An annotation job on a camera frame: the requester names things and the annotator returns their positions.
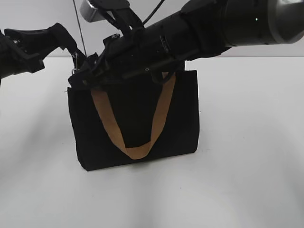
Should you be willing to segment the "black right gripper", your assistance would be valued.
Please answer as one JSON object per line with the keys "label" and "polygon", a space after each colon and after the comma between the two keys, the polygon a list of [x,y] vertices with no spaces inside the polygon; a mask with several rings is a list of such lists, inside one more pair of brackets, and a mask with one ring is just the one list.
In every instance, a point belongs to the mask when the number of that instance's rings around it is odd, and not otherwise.
{"label": "black right gripper", "polygon": [[101,88],[130,78],[157,73],[166,65],[163,33],[130,33],[104,39],[101,55],[89,56],[68,82],[74,89]]}

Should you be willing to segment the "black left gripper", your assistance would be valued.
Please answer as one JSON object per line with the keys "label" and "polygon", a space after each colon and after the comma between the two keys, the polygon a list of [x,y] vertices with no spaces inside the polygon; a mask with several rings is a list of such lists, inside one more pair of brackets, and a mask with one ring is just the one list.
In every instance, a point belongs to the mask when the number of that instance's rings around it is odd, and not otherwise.
{"label": "black left gripper", "polygon": [[5,29],[3,73],[35,73],[44,69],[43,60],[51,53],[51,34],[62,50],[77,51],[75,40],[60,23],[40,30]]}

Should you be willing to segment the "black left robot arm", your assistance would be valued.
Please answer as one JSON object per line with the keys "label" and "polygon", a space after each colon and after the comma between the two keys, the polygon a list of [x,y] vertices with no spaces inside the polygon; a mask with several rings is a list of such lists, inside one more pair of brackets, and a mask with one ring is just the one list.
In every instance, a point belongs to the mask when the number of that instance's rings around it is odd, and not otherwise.
{"label": "black left robot arm", "polygon": [[43,60],[57,48],[67,49],[76,67],[85,58],[59,23],[39,30],[5,29],[0,33],[0,78],[44,69]]}

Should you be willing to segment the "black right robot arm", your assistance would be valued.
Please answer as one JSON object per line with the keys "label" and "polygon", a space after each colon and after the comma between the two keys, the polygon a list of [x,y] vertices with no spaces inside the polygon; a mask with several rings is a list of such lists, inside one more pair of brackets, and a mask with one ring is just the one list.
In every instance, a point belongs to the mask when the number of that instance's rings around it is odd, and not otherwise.
{"label": "black right robot arm", "polygon": [[151,74],[159,83],[166,66],[216,57],[232,47],[293,44],[304,36],[301,0],[190,0],[178,12],[145,27],[126,0],[88,0],[81,10],[121,31],[104,40],[70,78],[77,90],[115,85]]}

